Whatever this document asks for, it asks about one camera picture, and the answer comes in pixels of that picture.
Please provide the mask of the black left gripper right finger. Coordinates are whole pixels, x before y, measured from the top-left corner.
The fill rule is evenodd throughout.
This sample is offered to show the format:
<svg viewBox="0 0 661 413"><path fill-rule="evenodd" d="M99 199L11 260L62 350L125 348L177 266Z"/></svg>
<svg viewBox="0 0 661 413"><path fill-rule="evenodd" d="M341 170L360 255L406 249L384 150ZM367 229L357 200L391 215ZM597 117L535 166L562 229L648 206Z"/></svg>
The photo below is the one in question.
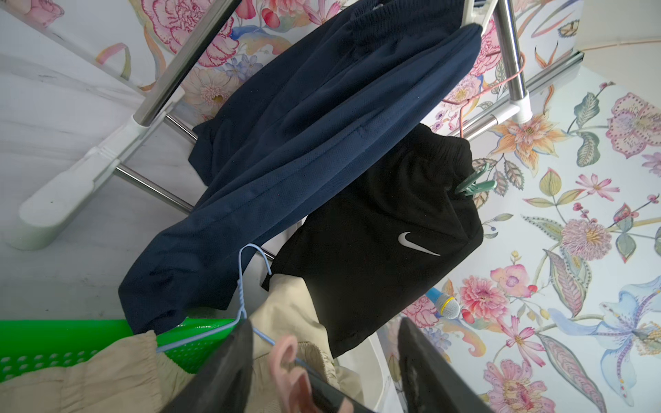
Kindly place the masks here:
<svg viewBox="0 0 661 413"><path fill-rule="evenodd" d="M402 387L409 412L491 411L409 318L401 320L398 349Z"/></svg>

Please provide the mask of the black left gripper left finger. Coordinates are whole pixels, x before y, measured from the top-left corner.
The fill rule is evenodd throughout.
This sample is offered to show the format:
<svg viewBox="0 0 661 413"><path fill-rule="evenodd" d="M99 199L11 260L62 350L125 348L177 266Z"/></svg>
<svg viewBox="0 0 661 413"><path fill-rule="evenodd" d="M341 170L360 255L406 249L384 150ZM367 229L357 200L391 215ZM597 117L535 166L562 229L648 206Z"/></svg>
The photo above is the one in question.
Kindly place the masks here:
<svg viewBox="0 0 661 413"><path fill-rule="evenodd" d="M244 320L163 411L244 412L251 389L252 351L252 324Z"/></svg>

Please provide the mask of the light blue hanger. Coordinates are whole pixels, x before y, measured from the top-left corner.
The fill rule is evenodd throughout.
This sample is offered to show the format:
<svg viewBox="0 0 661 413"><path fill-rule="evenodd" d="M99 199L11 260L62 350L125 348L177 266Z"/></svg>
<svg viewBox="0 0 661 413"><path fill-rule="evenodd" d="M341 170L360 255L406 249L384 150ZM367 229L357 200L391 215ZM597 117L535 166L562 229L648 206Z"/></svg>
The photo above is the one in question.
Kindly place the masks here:
<svg viewBox="0 0 661 413"><path fill-rule="evenodd" d="M239 270L237 297L239 307L233 319L188 318L173 330L157 336L157 353L167 356L187 373L198 373L239 325L252 325L252 356L259 359L269 354L284 337L294 337L299 350L294 362L308 367L304 357L308 350L318 350L323 358L330 355L329 337L320 323L312 296L303 279L274 274L266 265L270 291L254 311L245 302L244 271Z"/></svg>

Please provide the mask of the beige shorts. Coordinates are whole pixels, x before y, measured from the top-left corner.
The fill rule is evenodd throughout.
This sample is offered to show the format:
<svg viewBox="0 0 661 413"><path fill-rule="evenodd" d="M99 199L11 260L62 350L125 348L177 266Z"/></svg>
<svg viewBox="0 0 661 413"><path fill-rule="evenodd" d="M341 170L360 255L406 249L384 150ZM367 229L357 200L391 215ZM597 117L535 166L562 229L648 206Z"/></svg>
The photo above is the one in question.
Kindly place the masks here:
<svg viewBox="0 0 661 413"><path fill-rule="evenodd" d="M250 320L273 339L296 336L302 361L327 384L363 401L359 375L332 361L326 329L303 279L274 275L268 298ZM34 372L17 357L17 367L1 385L1 410L159 412L194 376L156 348L156 335L147 332L122 338L99 352L88 351L88 361L72 352L43 354L35 360Z"/></svg>

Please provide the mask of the navy blue shorts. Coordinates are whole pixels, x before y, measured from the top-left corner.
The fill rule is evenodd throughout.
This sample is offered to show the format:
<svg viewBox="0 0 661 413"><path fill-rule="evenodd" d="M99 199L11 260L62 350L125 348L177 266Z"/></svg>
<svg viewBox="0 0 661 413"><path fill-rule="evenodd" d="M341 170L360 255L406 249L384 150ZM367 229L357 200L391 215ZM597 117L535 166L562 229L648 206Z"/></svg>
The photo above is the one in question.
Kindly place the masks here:
<svg viewBox="0 0 661 413"><path fill-rule="evenodd" d="M359 1L246 81L195 127L206 185L160 232L118 294L136 334L173 329L196 307L226 309L261 245L376 163L472 70L482 28L461 1Z"/></svg>

